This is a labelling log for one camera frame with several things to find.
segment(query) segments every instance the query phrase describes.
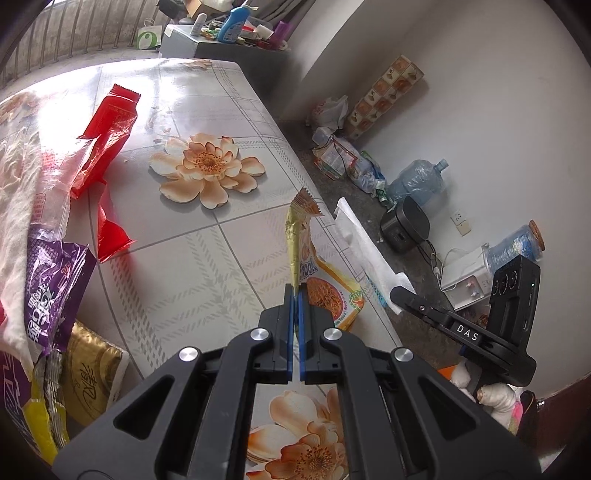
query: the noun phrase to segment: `cork lid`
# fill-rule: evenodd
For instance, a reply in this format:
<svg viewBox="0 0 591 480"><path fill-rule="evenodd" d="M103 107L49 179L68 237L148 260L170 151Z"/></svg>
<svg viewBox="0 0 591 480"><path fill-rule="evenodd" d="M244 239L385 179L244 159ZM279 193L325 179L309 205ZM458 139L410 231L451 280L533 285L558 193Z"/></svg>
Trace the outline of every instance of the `cork lid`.
<svg viewBox="0 0 591 480"><path fill-rule="evenodd" d="M540 250L542 250L542 252L544 250L546 250L546 245L544 245L544 239L542 238L542 234L540 233L540 229L538 228L538 226L535 224L535 222L533 220L530 220L529 223L531 232L534 234L535 239L538 241L538 245L540 246Z"/></svg>

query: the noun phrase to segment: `blue bottle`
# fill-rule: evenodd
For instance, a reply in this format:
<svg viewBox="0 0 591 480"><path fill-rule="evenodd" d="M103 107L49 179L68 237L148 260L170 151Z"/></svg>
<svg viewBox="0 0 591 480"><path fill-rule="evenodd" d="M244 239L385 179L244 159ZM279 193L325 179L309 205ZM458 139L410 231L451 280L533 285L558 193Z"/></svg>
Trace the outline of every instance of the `blue bottle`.
<svg viewBox="0 0 591 480"><path fill-rule="evenodd" d="M427 160L415 160L406 167L386 189L390 201L396 205L410 195L419 206L425 205L435 194L445 189L441 171L447 167L445 159L437 165Z"/></svg>
<svg viewBox="0 0 591 480"><path fill-rule="evenodd" d="M241 7L236 7L231 10L230 15L223 23L222 28L217 34L217 41L222 43L236 43L238 36L242 32L242 27L246 23L252 10L258 9L257 7L250 7L246 0Z"/></svg>

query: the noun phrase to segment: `printed flower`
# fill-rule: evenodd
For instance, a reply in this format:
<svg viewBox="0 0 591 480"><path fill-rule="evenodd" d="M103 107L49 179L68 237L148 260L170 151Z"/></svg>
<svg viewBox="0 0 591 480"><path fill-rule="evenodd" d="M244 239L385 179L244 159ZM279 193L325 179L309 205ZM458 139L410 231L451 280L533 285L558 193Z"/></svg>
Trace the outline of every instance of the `printed flower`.
<svg viewBox="0 0 591 480"><path fill-rule="evenodd" d="M17 93L0 104L0 125L11 121L21 111L23 118L34 115L39 110L39 98L32 92Z"/></svg>
<svg viewBox="0 0 591 480"><path fill-rule="evenodd" d="M246 472L250 480L340 480L347 461L336 388L326 401L289 390L271 400L275 424L248 437L246 455L258 462Z"/></svg>
<svg viewBox="0 0 591 480"><path fill-rule="evenodd" d="M265 173L256 157L238 157L233 139L197 134L188 143L169 139L164 152L152 155L150 167L170 180L160 186L166 198L187 203L199 196L204 207L213 209L228 201L225 189L248 193L258 186L254 177Z"/></svg>
<svg viewBox="0 0 591 480"><path fill-rule="evenodd" d="M192 70L200 69L200 70L207 70L209 67L213 65L213 62L208 59L195 59L188 63L183 63L183 65L187 66Z"/></svg>

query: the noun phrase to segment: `electrical outlet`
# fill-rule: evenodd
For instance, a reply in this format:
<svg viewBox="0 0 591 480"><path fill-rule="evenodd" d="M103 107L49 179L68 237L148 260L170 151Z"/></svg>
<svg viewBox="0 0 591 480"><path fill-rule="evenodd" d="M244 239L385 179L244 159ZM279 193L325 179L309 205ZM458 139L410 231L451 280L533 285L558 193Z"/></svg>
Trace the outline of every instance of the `electrical outlet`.
<svg viewBox="0 0 591 480"><path fill-rule="evenodd" d="M456 225L457 231L460 232L460 234L462 236L466 235L467 233L470 233L472 231L472 227L470 226L470 224L468 223L468 220L464 220L462 223L460 223L459 225Z"/></svg>
<svg viewBox="0 0 591 480"><path fill-rule="evenodd" d="M455 212L452 213L450 218L452 219L453 224L455 226L458 226L458 225L460 225L460 223L462 223L464 220L466 220L466 214L464 212L462 212L461 210L456 210Z"/></svg>

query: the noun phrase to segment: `gold snack bag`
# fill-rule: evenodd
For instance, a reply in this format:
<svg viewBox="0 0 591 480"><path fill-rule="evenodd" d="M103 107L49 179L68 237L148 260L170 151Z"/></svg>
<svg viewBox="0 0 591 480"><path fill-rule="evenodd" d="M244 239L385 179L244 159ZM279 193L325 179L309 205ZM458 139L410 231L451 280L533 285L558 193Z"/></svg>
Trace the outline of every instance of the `gold snack bag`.
<svg viewBox="0 0 591 480"><path fill-rule="evenodd" d="M285 223L287 253L294 292L302 282L308 285L310 303L330 310L335 326L347 330L363 308L359 283L322 260L312 243L310 219L322 216L318 204L302 188L290 204Z"/></svg>
<svg viewBox="0 0 591 480"><path fill-rule="evenodd" d="M129 353L74 324L61 378L66 411L88 426L117 399Z"/></svg>

